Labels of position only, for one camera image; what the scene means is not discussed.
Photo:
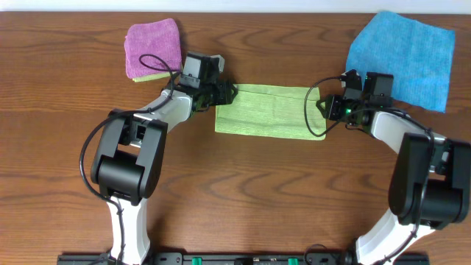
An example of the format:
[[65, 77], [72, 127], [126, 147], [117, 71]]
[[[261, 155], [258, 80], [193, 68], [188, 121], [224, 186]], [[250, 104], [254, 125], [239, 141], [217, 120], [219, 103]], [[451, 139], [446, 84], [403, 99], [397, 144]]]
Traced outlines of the green microfiber cloth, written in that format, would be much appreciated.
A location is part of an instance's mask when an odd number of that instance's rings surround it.
[[216, 107], [218, 133], [322, 141], [326, 120], [318, 88], [237, 84], [231, 105]]

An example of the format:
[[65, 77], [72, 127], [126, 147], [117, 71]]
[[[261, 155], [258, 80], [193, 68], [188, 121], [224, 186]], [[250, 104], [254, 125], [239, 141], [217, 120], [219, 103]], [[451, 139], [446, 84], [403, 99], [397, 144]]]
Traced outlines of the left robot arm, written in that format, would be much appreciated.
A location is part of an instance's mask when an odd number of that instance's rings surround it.
[[96, 128], [102, 135], [85, 184], [110, 210], [113, 246], [107, 264], [142, 264], [150, 250], [147, 203], [163, 165], [168, 133], [209, 107], [229, 105], [237, 87], [215, 81], [198, 88], [169, 83], [138, 110], [112, 110]]

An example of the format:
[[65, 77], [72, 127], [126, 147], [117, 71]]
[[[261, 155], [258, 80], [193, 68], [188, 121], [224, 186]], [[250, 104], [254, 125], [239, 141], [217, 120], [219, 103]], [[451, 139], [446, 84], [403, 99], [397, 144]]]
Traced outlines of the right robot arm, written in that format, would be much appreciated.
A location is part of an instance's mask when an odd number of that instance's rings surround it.
[[316, 103], [322, 116], [360, 130], [397, 153], [389, 207], [359, 236], [340, 264], [393, 264], [417, 240], [463, 222], [470, 207], [470, 143], [433, 132], [404, 110], [329, 95]]

